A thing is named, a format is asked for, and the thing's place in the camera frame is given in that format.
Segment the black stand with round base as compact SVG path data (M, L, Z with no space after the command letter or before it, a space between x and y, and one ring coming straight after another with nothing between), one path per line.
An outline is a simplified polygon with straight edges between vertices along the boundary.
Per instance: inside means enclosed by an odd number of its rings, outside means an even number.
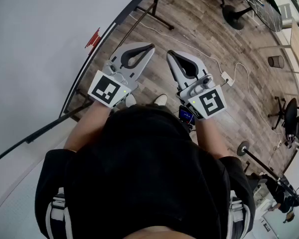
M249 151L249 142L243 141L238 149L237 149L237 155L238 156L244 156L245 154L249 155L256 163L258 163L262 168L264 168L275 180L279 185L281 185L292 197L294 197L299 202L299 194L296 193L295 189L291 189L290 186L288 186L281 177L279 177L274 171L272 171L268 166L266 166L261 160L259 160L255 155L253 155Z

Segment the person's black shirt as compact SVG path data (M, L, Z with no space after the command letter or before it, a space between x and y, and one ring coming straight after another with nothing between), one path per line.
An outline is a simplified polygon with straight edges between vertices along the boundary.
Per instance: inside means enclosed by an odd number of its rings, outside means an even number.
M99 140L77 152L47 152L35 195L43 235L66 239L63 221L46 222L64 190L74 239L121 239L166 226L196 239L225 239L230 193L255 215L253 192L235 157L213 158L169 112L131 107L107 120Z

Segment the white shoe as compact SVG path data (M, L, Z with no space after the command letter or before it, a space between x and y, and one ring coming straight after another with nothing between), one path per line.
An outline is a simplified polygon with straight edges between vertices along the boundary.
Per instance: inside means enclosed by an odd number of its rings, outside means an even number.
M162 95L158 96L154 101L154 104L158 105L158 106L165 106L166 103L167 103L167 95L166 94L162 94Z
M133 94L130 94L125 98L125 105L127 108L129 108L133 105L136 105L136 104L137 104L137 101L136 101L135 97L133 96Z

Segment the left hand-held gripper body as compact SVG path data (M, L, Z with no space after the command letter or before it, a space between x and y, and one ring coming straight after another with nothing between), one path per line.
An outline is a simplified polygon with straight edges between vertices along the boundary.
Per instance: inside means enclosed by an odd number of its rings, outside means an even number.
M109 108L114 108L138 87L111 61L106 61L102 70L98 70L88 90L88 95Z

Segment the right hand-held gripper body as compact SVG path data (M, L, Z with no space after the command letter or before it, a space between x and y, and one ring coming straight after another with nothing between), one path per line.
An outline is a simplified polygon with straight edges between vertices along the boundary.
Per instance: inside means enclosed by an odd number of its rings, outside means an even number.
M197 120L209 119L227 108L221 86L215 85L211 74L178 91L176 96Z

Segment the black mesh waste bin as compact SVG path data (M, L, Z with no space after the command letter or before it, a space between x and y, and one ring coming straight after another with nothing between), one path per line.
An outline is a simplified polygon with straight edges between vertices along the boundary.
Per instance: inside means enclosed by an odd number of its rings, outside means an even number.
M270 67L283 69L285 62L284 58L281 55L278 55L268 57L268 64Z

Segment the person's right forearm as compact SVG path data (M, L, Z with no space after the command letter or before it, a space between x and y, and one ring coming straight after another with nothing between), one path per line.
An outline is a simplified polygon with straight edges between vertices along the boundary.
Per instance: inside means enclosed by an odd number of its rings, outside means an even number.
M231 156L213 118L195 120L198 145L215 159Z

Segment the person's left forearm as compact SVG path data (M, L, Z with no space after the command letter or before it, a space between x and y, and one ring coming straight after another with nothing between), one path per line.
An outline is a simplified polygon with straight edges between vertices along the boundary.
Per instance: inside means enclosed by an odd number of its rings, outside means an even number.
M70 132L64 144L64 149L77 152L85 145L96 140L111 110L99 101L95 101Z

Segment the round black marble table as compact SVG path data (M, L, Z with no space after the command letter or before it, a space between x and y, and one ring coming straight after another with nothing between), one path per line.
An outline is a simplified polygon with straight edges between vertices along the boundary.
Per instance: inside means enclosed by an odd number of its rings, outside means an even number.
M222 8L222 14L225 21L234 29L241 30L244 23L241 18L244 14L252 11L260 21L274 32L282 29L282 16L275 0L261 0L265 6L261 6L256 0L246 0L248 7L241 11L231 5L225 5Z

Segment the black device with blue screen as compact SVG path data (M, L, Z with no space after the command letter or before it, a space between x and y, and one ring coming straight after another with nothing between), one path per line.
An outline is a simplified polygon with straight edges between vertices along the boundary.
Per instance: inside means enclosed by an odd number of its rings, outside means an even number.
M178 110L178 118L189 132L193 131L195 126L194 114L185 106L180 105Z

